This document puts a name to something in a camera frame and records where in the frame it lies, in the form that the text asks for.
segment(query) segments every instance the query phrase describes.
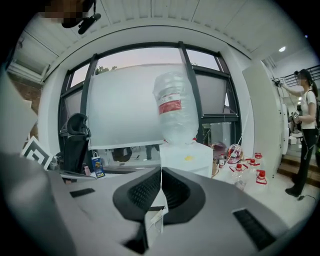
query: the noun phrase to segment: white paper tag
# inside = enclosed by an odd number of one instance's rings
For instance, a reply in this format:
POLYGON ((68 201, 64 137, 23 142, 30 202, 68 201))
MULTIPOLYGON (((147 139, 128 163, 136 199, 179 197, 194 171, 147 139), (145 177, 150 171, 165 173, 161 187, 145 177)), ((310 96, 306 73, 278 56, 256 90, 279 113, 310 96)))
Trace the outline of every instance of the white paper tag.
POLYGON ((159 103, 159 105, 162 105, 167 102, 179 101, 179 100, 181 100, 180 93, 172 93, 172 94, 169 94, 169 95, 162 97, 158 103, 159 103))

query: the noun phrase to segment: plastic water bottle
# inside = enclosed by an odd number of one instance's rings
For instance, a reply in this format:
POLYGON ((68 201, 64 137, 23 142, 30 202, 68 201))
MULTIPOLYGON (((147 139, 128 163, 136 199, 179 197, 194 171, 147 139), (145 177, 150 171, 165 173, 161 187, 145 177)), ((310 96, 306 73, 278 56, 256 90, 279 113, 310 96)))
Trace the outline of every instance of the plastic water bottle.
POLYGON ((199 128, 192 86, 180 72, 168 72, 155 79, 155 96, 161 131, 169 144, 190 144, 199 128))

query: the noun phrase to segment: black cable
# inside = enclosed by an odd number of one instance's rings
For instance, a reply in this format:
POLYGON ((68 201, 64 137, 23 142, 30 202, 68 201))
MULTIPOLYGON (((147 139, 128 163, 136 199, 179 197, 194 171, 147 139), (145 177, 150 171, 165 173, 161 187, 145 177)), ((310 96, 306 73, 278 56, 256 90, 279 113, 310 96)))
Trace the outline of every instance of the black cable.
POLYGON ((94 2, 93 2, 93 14, 96 14, 96 10, 97 10, 97 0, 94 0, 94 2))
POLYGON ((306 194, 306 195, 300 195, 299 198, 298 198, 298 201, 301 201, 302 199, 304 199, 305 197, 310 197, 310 198, 313 198, 314 199, 314 202, 317 202, 317 199, 309 194, 306 194))

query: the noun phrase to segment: white curtain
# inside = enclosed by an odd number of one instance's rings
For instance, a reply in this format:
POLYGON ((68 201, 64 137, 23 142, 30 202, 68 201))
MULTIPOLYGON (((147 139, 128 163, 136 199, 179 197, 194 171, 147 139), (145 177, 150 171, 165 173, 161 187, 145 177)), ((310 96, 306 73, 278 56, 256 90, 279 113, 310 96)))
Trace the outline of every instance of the white curtain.
POLYGON ((90 150, 163 143, 157 103, 156 77, 182 72, 182 64, 132 66, 93 76, 87 101, 90 150))

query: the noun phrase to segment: ceiling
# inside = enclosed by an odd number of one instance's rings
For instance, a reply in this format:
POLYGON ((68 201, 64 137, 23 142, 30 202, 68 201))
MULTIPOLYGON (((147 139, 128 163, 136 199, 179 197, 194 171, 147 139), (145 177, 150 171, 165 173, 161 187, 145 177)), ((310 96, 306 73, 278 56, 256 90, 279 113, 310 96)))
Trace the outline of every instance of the ceiling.
POLYGON ((21 35, 22 48, 16 50, 14 61, 43 74, 48 65, 63 61, 63 54, 96 38, 121 28, 163 24, 161 21, 171 27, 205 30, 260 60, 283 44, 297 48, 294 44, 300 44, 301 38, 291 20, 269 0, 97 0, 96 9, 101 19, 83 35, 78 34, 77 27, 65 29, 35 16, 21 35))
POLYGON ((271 57, 275 63, 277 63, 278 61, 280 61, 280 60, 282 60, 292 54, 295 54, 295 53, 305 49, 306 47, 309 47, 309 43, 305 37, 299 37, 296 40, 294 40, 293 42, 290 42, 288 44, 284 44, 283 46, 285 46, 285 51, 280 52, 279 49, 277 49, 277 50, 275 50, 275 52, 273 52, 271 54, 271 57))

